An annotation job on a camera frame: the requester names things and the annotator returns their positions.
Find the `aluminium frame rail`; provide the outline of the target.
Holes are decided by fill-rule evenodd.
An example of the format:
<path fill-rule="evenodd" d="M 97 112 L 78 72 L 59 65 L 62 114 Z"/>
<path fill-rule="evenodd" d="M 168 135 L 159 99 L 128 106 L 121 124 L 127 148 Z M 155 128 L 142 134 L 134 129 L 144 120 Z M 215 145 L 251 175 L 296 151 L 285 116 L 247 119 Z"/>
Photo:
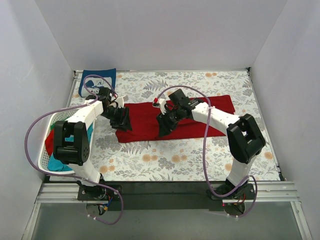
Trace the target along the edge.
<path fill-rule="evenodd" d="M 39 203 L 76 203 L 80 200 L 76 183 L 45 183 L 40 188 L 36 201 Z M 292 181 L 258 181 L 257 202 L 299 202 L 301 200 Z"/>

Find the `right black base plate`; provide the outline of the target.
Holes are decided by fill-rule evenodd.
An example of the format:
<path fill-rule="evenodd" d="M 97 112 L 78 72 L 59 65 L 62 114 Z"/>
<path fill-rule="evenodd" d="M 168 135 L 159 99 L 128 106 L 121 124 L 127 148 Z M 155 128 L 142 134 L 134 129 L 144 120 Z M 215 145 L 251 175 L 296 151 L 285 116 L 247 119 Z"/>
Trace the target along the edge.
<path fill-rule="evenodd" d="M 213 194 L 210 189 L 206 190 L 206 194 L 212 200 L 253 200 L 256 195 L 254 186 L 251 183 L 246 183 L 240 186 L 229 195 L 227 194 L 232 190 L 232 188 L 225 183 L 220 185 L 212 184 L 211 187 L 213 188 L 215 194 Z"/>

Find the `red t-shirt in basket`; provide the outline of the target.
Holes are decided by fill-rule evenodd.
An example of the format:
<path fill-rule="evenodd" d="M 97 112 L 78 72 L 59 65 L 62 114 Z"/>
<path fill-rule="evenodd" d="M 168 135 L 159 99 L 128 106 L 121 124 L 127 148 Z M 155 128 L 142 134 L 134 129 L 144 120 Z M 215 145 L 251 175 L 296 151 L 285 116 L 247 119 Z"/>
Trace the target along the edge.
<path fill-rule="evenodd" d="M 44 146 L 47 154 L 51 156 L 53 154 L 53 148 L 54 148 L 54 129 L 50 131 L 49 135 L 45 139 Z"/>

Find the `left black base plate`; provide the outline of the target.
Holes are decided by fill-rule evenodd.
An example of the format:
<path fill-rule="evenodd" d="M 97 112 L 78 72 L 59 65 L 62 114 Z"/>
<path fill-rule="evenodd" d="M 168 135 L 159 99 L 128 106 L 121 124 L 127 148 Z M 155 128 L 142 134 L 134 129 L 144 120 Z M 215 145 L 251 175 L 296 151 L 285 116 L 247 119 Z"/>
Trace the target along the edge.
<path fill-rule="evenodd" d="M 118 190 L 120 193 L 122 191 L 121 185 L 112 185 L 114 190 L 109 188 L 104 188 L 98 185 L 87 186 L 80 185 L 78 189 L 77 200 L 79 201 L 108 201 L 113 199 L 114 201 L 119 201 L 119 194 L 116 192 Z"/>

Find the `folded blue printed t-shirt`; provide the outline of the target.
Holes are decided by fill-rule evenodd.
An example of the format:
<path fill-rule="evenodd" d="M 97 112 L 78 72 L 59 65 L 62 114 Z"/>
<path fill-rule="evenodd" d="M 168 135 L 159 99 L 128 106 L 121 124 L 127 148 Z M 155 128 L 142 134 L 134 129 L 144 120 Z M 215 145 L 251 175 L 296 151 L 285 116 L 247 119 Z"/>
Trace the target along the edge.
<path fill-rule="evenodd" d="M 78 94 L 82 98 L 98 93 L 100 88 L 114 90 L 116 87 L 116 68 L 105 70 L 84 70 L 78 88 Z"/>

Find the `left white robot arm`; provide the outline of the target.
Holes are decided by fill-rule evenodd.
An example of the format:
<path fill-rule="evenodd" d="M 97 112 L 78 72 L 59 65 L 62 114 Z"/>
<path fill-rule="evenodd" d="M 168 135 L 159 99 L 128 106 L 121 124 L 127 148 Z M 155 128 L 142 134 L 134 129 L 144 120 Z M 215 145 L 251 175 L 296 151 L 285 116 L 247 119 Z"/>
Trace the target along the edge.
<path fill-rule="evenodd" d="M 70 167 L 81 178 L 77 183 L 86 194 L 101 200 L 108 190 L 104 179 L 90 160 L 92 133 L 96 118 L 109 120 L 113 129 L 132 130 L 129 109 L 125 107 L 128 96 L 118 97 L 111 89 L 102 87 L 98 93 L 85 98 L 85 106 L 66 120 L 57 121 L 53 135 L 53 157 Z"/>

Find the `floral patterned table cloth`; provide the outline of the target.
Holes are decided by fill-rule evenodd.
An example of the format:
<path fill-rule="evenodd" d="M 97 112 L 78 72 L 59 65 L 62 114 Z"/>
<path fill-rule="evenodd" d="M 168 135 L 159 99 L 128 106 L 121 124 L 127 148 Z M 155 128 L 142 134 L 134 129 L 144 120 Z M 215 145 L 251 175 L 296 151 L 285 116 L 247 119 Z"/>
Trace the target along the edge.
<path fill-rule="evenodd" d="M 246 70 L 119 71 L 115 90 L 130 103 L 143 103 L 179 85 L 190 98 L 230 95 L 235 114 L 252 115 L 264 138 L 269 137 Z M 106 181 L 224 181 L 233 163 L 225 136 L 120 143 L 104 117 L 95 122 L 90 158 Z"/>

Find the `green t-shirt in basket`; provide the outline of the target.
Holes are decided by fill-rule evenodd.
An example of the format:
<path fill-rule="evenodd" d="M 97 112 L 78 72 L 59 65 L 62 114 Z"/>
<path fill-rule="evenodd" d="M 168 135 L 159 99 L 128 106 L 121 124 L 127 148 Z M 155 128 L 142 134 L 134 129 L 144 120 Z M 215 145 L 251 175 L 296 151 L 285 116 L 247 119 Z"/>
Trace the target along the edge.
<path fill-rule="evenodd" d="M 50 125 L 50 131 L 52 131 L 52 130 L 54 129 L 55 124 L 56 124 L 56 123 L 54 122 L 53 124 Z"/>

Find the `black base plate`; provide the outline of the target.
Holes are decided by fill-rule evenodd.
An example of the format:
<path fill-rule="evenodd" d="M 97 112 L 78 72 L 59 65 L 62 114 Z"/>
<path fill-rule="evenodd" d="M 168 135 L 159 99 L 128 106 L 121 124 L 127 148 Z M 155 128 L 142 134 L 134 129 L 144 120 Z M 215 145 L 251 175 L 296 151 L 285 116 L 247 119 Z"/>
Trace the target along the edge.
<path fill-rule="evenodd" d="M 114 201 L 119 201 L 119 194 L 116 192 L 118 190 L 120 193 L 122 191 L 121 185 L 112 185 L 114 190 L 109 188 L 104 188 L 98 185 L 87 186 L 80 185 L 78 189 L 77 200 L 79 201 L 108 201 L 113 199 Z"/>
<path fill-rule="evenodd" d="M 232 190 L 232 188 L 225 183 L 220 185 L 212 184 L 211 187 L 213 188 L 215 194 L 213 194 L 210 189 L 206 190 L 206 194 L 212 200 L 253 200 L 256 195 L 254 186 L 251 183 L 246 183 L 240 186 L 229 195 L 227 194 Z"/>

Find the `white plastic laundry basket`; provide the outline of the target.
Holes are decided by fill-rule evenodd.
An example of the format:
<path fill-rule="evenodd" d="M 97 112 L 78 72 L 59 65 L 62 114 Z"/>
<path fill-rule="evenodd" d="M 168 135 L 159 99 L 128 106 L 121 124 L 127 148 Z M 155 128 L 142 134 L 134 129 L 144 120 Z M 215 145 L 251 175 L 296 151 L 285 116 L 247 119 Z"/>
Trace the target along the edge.
<path fill-rule="evenodd" d="M 53 137 L 53 156 L 56 160 L 67 165 L 71 171 L 50 171 L 48 155 L 45 143 L 42 144 L 41 154 L 38 158 L 38 167 L 46 174 L 54 174 L 57 176 L 79 176 L 83 179 L 97 181 L 100 177 L 99 172 L 95 169 L 90 161 L 91 146 L 93 143 L 93 133 L 91 141 L 88 141 L 87 129 L 93 124 L 95 128 L 95 120 L 99 111 L 91 105 L 80 108 L 78 110 L 71 109 L 68 111 L 54 113 L 46 130 L 46 136 L 50 133 L 50 126 L 55 123 Z M 68 142 L 65 138 L 73 135 L 73 142 Z"/>

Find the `turquoise t-shirt in basket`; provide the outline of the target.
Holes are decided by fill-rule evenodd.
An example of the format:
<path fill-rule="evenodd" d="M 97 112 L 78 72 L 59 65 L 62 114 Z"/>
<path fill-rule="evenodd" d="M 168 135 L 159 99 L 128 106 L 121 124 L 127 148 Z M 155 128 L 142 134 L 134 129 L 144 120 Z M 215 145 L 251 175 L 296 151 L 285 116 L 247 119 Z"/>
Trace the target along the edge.
<path fill-rule="evenodd" d="M 94 126 L 93 126 L 93 123 L 92 123 L 90 125 L 90 127 L 87 129 L 87 136 L 88 136 L 89 144 L 91 142 L 93 131 L 94 131 Z M 71 135 L 70 137 L 66 137 L 65 140 L 67 142 L 73 142 L 74 141 L 74 136 Z M 47 167 L 48 167 L 48 170 L 52 171 L 52 172 L 68 172 L 68 171 L 72 171 L 72 169 L 69 166 L 63 164 L 60 160 L 55 159 L 53 153 L 49 158 Z"/>

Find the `dark red t-shirt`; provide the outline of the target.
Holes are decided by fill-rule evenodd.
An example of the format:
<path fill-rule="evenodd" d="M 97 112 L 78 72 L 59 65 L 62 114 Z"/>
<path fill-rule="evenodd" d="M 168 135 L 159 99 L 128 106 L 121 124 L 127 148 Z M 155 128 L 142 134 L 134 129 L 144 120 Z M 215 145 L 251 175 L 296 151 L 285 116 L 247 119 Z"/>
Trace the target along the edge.
<path fill-rule="evenodd" d="M 229 114 L 235 113 L 235 108 L 230 95 L 208 97 L 211 105 Z M 119 143 L 140 141 L 163 141 L 201 138 L 204 136 L 205 124 L 183 119 L 169 135 L 159 137 L 159 123 L 156 119 L 161 113 L 159 108 L 153 107 L 151 102 L 126 103 L 129 109 L 129 120 L 132 130 L 116 130 L 115 135 Z M 224 136 L 219 130 L 209 127 L 207 137 Z"/>

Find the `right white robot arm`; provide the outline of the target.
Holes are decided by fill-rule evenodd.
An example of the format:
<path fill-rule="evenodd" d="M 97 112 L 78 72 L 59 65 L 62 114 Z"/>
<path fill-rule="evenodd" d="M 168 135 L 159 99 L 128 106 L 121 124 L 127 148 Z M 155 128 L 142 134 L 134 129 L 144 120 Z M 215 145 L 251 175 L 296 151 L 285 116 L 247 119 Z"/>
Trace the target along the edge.
<path fill-rule="evenodd" d="M 152 102 L 155 108 L 160 109 L 160 114 L 156 117 L 159 137 L 171 134 L 184 119 L 205 124 L 205 136 L 209 128 L 226 135 L 229 151 L 233 156 L 231 171 L 224 184 L 217 189 L 213 189 L 211 185 L 208 188 L 217 198 L 239 198 L 245 192 L 244 186 L 250 178 L 252 164 L 266 145 L 255 118 L 250 114 L 238 116 L 217 109 L 208 97 L 204 100 L 190 99 L 181 88 L 170 94 L 169 99 L 172 101 L 172 107 L 160 96 Z"/>

